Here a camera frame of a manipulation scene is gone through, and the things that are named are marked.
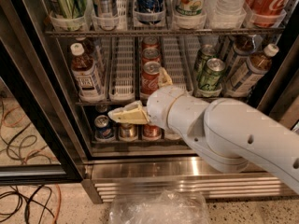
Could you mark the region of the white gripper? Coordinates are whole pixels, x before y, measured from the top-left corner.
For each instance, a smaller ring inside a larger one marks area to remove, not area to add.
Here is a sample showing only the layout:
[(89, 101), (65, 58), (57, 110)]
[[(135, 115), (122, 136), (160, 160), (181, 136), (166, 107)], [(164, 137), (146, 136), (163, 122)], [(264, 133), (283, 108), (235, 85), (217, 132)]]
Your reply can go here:
[(140, 101), (134, 101), (124, 107), (109, 111), (108, 116), (121, 124), (147, 124), (151, 122), (160, 128), (167, 129), (167, 117), (171, 106), (180, 96), (186, 94), (185, 90), (172, 84), (172, 78), (163, 67), (160, 67), (158, 76), (160, 89), (149, 96), (147, 110)]

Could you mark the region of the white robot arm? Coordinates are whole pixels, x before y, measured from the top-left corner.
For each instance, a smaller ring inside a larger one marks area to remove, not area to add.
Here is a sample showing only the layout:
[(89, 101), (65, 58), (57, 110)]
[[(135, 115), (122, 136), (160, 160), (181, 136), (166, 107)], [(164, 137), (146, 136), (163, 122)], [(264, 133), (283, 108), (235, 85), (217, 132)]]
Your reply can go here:
[(143, 105), (135, 101), (108, 112), (118, 123), (152, 124), (178, 134), (198, 156), (223, 173), (249, 162), (299, 193), (299, 135), (235, 99), (208, 103), (173, 85), (161, 68), (159, 89)]

